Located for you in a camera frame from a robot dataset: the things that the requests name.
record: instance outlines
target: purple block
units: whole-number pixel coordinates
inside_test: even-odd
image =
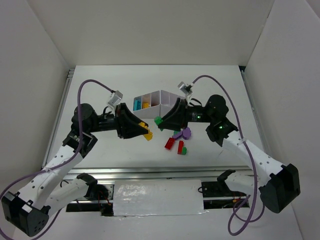
[[[178,132],[177,134],[173,135],[172,138],[173,138],[174,140],[178,140],[179,138],[182,137],[182,134],[183,134],[182,131],[180,131],[180,132]]]
[[[189,127],[186,127],[183,131],[182,131],[182,137],[184,140],[188,140],[191,137],[191,130]]]

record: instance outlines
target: purple cable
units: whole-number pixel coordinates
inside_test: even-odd
[[[250,195],[248,196],[247,199],[244,199],[243,201],[244,201],[244,202],[248,202],[249,197],[250,197]],[[245,222],[246,220],[243,219],[243,218],[241,218],[241,217],[239,217],[239,216],[237,215],[237,212],[236,212],[236,206],[237,206],[240,202],[241,202],[241,200],[237,201],[237,202],[233,205],[233,212],[235,213],[234,215],[235,215],[240,221]],[[265,212],[265,209],[266,209],[266,206],[263,204],[260,215],[259,215],[256,219],[251,220],[250,223],[254,223],[254,222],[258,221],[258,220],[263,216],[263,214],[264,214],[264,212]]]
[[[115,91],[112,90],[111,88],[107,87],[106,85],[102,84],[101,82],[97,81],[97,80],[94,80],[94,79],[88,79],[88,80],[85,80],[84,82],[81,83],[79,89],[78,89],[78,93],[77,93],[77,110],[78,110],[78,119],[82,119],[82,110],[81,110],[81,91],[82,91],[82,88],[84,87],[84,85],[86,83],[96,83],[98,85],[100,85],[101,87],[107,89],[108,91],[110,91],[111,93],[114,93]],[[82,121],[79,121],[79,145],[77,147],[77,149],[75,150],[74,154],[72,155],[72,157],[70,157],[67,161],[57,165],[57,166],[54,166],[54,167],[51,167],[50,169],[51,170],[55,170],[55,169],[58,169],[58,168],[61,168],[63,167],[64,165],[70,163],[73,159],[75,159],[75,157],[77,156],[77,154],[80,152],[80,149],[82,147],[82,144],[83,144],[83,126],[82,126]],[[22,181],[22,180],[25,180],[27,178],[31,178],[31,177],[35,177],[39,174],[43,174],[43,173],[46,173],[45,170],[41,170],[41,171],[37,171],[37,172],[34,172],[34,173],[30,173],[28,175],[25,175],[25,176],[22,176],[20,178],[18,178],[17,180],[13,181],[12,183],[10,183],[0,194],[0,200],[4,197],[4,195],[6,194],[6,192],[13,186],[15,185],[16,183]],[[54,224],[55,220],[57,219],[58,217],[58,214],[60,213],[61,209],[56,213],[56,215],[54,216],[54,219],[52,220],[52,222],[50,223],[50,225],[43,231],[43,233],[41,233],[39,236],[35,237],[35,238],[32,238],[31,240],[37,240],[39,238],[41,238],[50,228],[51,226]],[[14,240],[12,239],[11,237],[7,236],[3,230],[1,229],[0,227],[0,235],[6,239],[6,240]]]
[[[192,83],[195,84],[199,79],[201,78],[209,78],[211,80],[213,80],[214,82],[216,82],[219,87],[223,90],[223,92],[225,93],[225,95],[227,96],[227,98],[229,99],[229,102],[233,108],[233,111],[234,111],[234,114],[235,114],[235,118],[236,118],[236,122],[237,122],[237,125],[238,125],[238,128],[239,128],[239,133],[240,133],[240,136],[241,136],[241,139],[244,138],[244,135],[243,135],[243,132],[242,132],[242,128],[241,128],[241,125],[240,125],[240,120],[239,120],[239,116],[238,116],[238,113],[237,113],[237,110],[236,110],[236,107],[234,105],[234,103],[232,102],[231,100],[231,97],[229,96],[229,94],[227,93],[226,89],[220,84],[220,82],[218,82],[214,77],[210,76],[210,75],[201,75],[201,76],[198,76]],[[254,188],[253,188],[253,200],[252,200],[252,206],[251,206],[251,209],[250,209],[250,212],[249,212],[249,215],[246,219],[246,221],[244,222],[243,226],[237,231],[237,232],[231,232],[231,221],[232,219],[234,218],[235,214],[237,213],[237,211],[248,201],[249,197],[248,196],[237,208],[236,210],[232,213],[230,219],[229,219],[229,222],[228,222],[228,232],[231,236],[237,236],[239,235],[240,233],[242,233],[246,227],[248,226],[248,224],[250,223],[251,221],[251,218],[254,214],[254,211],[255,211],[255,207],[256,207],[256,203],[257,203],[257,196],[258,196],[258,174],[257,174],[257,169],[256,169],[256,165],[255,165],[255,161],[254,161],[254,157],[252,156],[252,153],[246,143],[246,141],[243,142],[244,146],[245,146],[245,149],[247,150],[248,154],[249,154],[249,157],[250,157],[250,160],[251,160],[251,163],[252,163],[252,170],[253,170],[253,179],[254,179]]]

